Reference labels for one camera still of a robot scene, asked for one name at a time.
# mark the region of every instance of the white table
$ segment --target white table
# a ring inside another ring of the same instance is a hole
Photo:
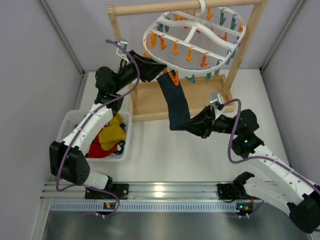
[[[98,90],[95,73],[88,75],[81,107],[89,110]],[[259,70],[239,70],[231,88],[242,109],[251,109],[260,128],[256,135],[285,163],[288,162]],[[125,97],[122,110],[129,110]],[[249,163],[231,164],[227,158],[229,135],[211,133],[201,139],[188,132],[170,131],[169,120],[135,122],[128,158],[122,162],[90,163],[95,170],[124,182],[221,182],[249,171]]]

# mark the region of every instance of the red cloth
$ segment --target red cloth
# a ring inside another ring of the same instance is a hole
[[[101,159],[105,158],[106,156],[109,156],[110,154],[113,154],[117,150],[117,144],[116,143],[110,150],[105,151],[101,148],[101,145],[99,144],[99,134],[94,138],[93,140],[95,143],[91,143],[89,152],[88,152],[88,158],[90,159]]]

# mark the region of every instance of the drying rack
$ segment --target drying rack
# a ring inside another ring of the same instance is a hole
[[[243,36],[240,46],[236,51],[230,71],[227,75],[217,75],[212,77],[211,81],[205,81],[203,77],[197,77],[196,83],[192,84],[184,78],[179,81],[183,87],[185,97],[189,103],[189,110],[192,116],[199,113],[204,106],[210,102],[209,92],[221,93],[224,101],[231,100],[231,87],[236,78],[237,72],[244,59],[246,51],[249,47],[254,32],[261,19],[263,11],[268,0],[205,0],[207,8],[219,8],[229,6],[254,5],[249,20],[246,25],[246,32]],[[112,31],[116,41],[119,41],[121,36],[120,27],[117,17],[128,15],[140,15],[151,13],[163,13],[173,11],[186,11],[200,9],[201,5],[198,0],[178,1],[131,5],[131,6],[114,6],[108,4],[107,11],[112,25]],[[226,112],[233,112],[234,104],[229,104],[226,107]],[[157,81],[148,84],[139,84],[138,87],[131,93],[131,114],[133,122],[161,120],[168,118],[168,109],[165,98]]]

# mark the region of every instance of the wooden beam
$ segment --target wooden beam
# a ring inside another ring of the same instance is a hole
[[[264,0],[205,0],[207,8],[228,7],[238,5],[260,4]],[[113,9],[115,16],[127,16],[138,14],[163,13],[182,10],[200,9],[198,0],[162,2],[153,4],[117,6]]]
[[[240,43],[239,48],[236,50],[236,55],[233,60],[229,74],[226,78],[225,86],[222,89],[223,92],[228,92],[230,90],[230,88],[236,78],[237,72],[238,72],[240,65],[245,57],[245,54],[246,54],[247,49],[250,45],[252,37],[257,29],[257,26],[258,26],[259,21],[262,17],[262,14],[263,14],[264,9],[267,5],[267,2],[268,2],[268,0],[262,0],[260,4],[257,4],[253,7],[248,24],[246,26],[246,32],[245,32],[244,37]]]
[[[110,23],[112,26],[114,38],[116,41],[119,41],[121,39],[121,32],[120,32],[117,17],[115,15],[115,7],[111,3],[111,4],[108,4],[107,9],[108,9],[108,15],[109,15]]]

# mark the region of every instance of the robotic arm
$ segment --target robotic arm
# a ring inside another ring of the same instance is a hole
[[[138,65],[143,82],[152,81],[167,67],[133,50],[130,54]],[[95,78],[98,94],[94,104],[69,136],[50,145],[50,168],[51,173],[58,176],[62,165],[61,178],[75,185],[111,191],[112,178],[91,169],[85,155],[95,136],[119,111],[123,100],[118,99],[117,92],[137,78],[137,71],[132,62],[120,67],[118,72],[103,66],[96,71]],[[259,124],[251,110],[243,110],[238,118],[230,118],[222,114],[225,106],[223,101],[219,93],[212,93],[211,104],[197,116],[190,119],[189,115],[187,121],[182,121],[185,124],[176,129],[203,139],[212,132],[231,134],[232,150],[243,160],[233,161],[229,152],[230,161],[235,164],[248,161],[255,166],[256,172],[244,172],[232,184],[218,184],[219,199],[246,199],[248,196],[262,199],[289,215],[302,231],[312,233],[320,225],[320,187],[277,158],[254,134]],[[273,182],[259,179],[261,171]]]

